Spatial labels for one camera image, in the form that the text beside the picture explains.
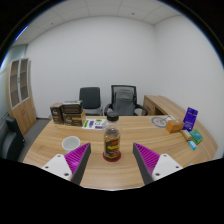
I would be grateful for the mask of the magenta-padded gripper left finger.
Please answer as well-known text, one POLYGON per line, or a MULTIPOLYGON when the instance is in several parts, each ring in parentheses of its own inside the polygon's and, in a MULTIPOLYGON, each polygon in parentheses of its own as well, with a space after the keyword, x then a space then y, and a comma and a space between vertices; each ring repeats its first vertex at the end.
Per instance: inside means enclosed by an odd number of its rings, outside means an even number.
POLYGON ((90 154, 91 144, 87 143, 66 155, 56 154, 42 169, 79 185, 90 154))

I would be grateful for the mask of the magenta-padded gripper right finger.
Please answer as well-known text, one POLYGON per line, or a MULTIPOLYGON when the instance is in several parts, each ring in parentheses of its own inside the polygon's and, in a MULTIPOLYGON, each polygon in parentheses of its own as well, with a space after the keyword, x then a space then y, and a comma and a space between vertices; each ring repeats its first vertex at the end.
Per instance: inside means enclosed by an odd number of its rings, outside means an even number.
POLYGON ((138 143, 133 144, 133 154, 145 185, 182 169, 168 154, 159 155, 138 143))

